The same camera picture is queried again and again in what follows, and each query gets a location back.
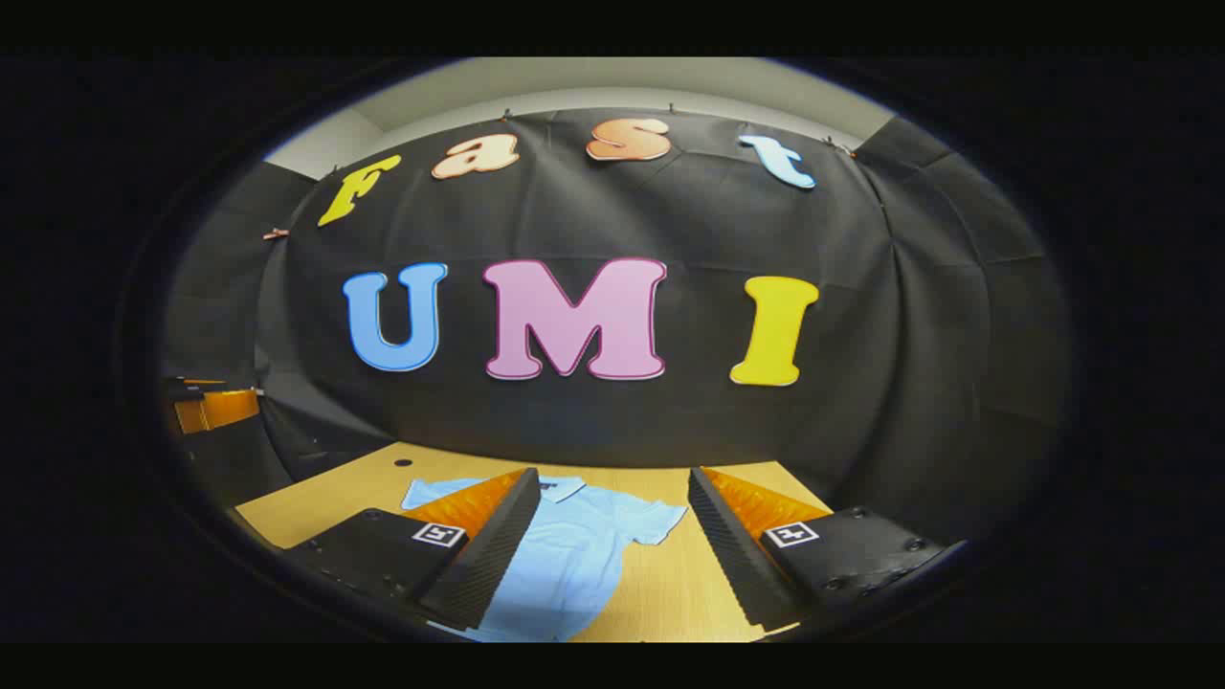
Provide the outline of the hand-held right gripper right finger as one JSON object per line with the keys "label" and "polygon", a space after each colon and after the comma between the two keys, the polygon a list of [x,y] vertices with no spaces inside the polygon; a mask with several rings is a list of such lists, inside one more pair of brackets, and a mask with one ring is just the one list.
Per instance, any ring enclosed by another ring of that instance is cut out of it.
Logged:
{"label": "hand-held right gripper right finger", "polygon": [[733,474],[692,468],[688,501],[741,611],[766,633],[849,631],[936,588],[968,542],[942,542],[880,510],[797,501]]}

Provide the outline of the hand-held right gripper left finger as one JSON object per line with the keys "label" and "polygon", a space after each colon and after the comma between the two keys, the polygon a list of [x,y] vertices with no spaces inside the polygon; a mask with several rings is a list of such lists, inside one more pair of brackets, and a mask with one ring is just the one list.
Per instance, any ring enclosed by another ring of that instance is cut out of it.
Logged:
{"label": "hand-held right gripper left finger", "polygon": [[521,468],[412,510],[368,508],[284,554],[376,611],[477,628],[539,501],[537,470]]}

